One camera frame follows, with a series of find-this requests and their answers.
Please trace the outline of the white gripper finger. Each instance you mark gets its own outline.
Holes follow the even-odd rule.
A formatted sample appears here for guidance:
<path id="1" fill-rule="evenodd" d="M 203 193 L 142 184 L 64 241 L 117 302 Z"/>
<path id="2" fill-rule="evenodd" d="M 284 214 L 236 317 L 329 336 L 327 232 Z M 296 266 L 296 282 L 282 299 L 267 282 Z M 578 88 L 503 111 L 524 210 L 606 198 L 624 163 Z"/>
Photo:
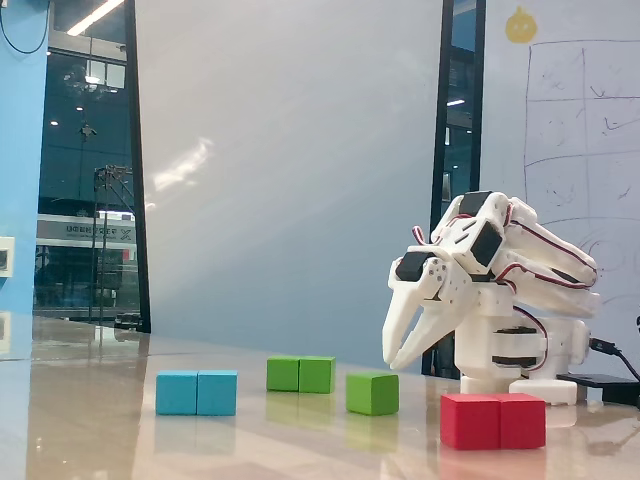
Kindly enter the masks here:
<path id="1" fill-rule="evenodd" d="M 391 302 L 391 369 L 406 368 L 461 323 L 449 302 Z"/>
<path id="2" fill-rule="evenodd" d="M 410 364 L 449 333 L 444 302 L 435 300 L 446 273 L 438 257 L 401 257 L 392 264 L 392 298 L 382 327 L 386 364 Z"/>

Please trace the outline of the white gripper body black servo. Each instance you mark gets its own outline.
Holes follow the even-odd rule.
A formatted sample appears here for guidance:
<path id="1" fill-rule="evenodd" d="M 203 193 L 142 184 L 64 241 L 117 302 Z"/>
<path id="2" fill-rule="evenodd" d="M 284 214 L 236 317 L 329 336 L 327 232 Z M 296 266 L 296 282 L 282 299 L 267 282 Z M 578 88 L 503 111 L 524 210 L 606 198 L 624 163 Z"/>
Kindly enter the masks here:
<path id="1" fill-rule="evenodd" d="M 455 305 L 471 289 L 468 272 L 443 248 L 415 245 L 390 268 L 388 286 L 416 305 L 446 302 Z"/>

